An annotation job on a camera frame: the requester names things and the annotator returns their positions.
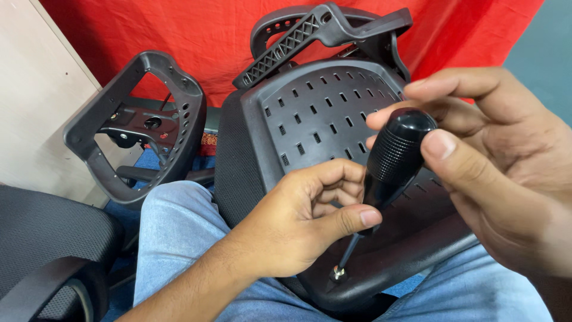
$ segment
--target chair armrest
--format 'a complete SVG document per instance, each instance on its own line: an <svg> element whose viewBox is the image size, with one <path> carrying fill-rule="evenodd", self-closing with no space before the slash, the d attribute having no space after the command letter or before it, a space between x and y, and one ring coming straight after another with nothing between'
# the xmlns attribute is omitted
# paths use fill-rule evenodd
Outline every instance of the chair armrest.
<svg viewBox="0 0 572 322"><path fill-rule="evenodd" d="M64 286L79 296L85 321L99 321L109 296L101 265L79 257L60 257L25 276L0 300L0 322L32 321Z"/></svg>

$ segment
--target chair seat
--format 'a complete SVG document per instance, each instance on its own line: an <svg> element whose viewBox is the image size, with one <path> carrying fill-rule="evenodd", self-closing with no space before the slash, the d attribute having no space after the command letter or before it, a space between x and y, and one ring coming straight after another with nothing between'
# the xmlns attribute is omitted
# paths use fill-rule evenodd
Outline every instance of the chair seat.
<svg viewBox="0 0 572 322"><path fill-rule="evenodd" d="M98 208L36 191L0 186L0 299L24 276L58 257L111 270L124 241L121 224ZM38 316L75 320L76 293L62 288Z"/></svg>

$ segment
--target wooden panel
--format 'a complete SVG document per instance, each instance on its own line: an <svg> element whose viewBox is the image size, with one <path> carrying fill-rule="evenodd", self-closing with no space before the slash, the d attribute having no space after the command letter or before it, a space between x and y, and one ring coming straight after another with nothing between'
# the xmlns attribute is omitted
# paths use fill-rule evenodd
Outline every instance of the wooden panel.
<svg viewBox="0 0 572 322"><path fill-rule="evenodd" d="M102 207L107 197L62 139L98 88L53 28L29 0L0 1L0 182ZM98 144L114 167L142 152Z"/></svg>

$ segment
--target fingernail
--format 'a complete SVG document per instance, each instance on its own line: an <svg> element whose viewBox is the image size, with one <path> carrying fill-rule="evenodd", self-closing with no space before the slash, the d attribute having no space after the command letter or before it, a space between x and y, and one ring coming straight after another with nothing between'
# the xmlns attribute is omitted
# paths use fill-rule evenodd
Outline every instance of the fingernail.
<svg viewBox="0 0 572 322"><path fill-rule="evenodd" d="M455 147L457 146L451 136L452 134L442 129L436 129L430 132L424 139L424 150L435 159L445 160L455 151Z"/></svg>
<svg viewBox="0 0 572 322"><path fill-rule="evenodd" d="M416 80L416 81L410 83L409 85L407 85L407 87L413 87L413 88L419 87L419 86L423 85L423 83L425 83L426 80L427 80L426 78Z"/></svg>
<svg viewBox="0 0 572 322"><path fill-rule="evenodd" d="M373 227L382 222L382 217L379 213L371 209L362 210L359 215L362 218L362 223L365 227Z"/></svg>

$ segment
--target black mesh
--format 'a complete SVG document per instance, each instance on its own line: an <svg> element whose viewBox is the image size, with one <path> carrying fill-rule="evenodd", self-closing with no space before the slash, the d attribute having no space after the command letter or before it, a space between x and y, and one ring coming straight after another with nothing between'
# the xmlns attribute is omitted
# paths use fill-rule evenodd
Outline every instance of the black mesh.
<svg viewBox="0 0 572 322"><path fill-rule="evenodd" d="M64 256L87 258L109 272L123 244L124 230L95 207L54 195L0 186L0 298L24 276ZM79 299L62 288L40 319L72 319Z"/></svg>
<svg viewBox="0 0 572 322"><path fill-rule="evenodd" d="M217 141L214 198L220 215L234 228L264 197L257 162L244 122L240 96L245 90L231 93L223 102ZM237 194L234 189L248 191Z"/></svg>

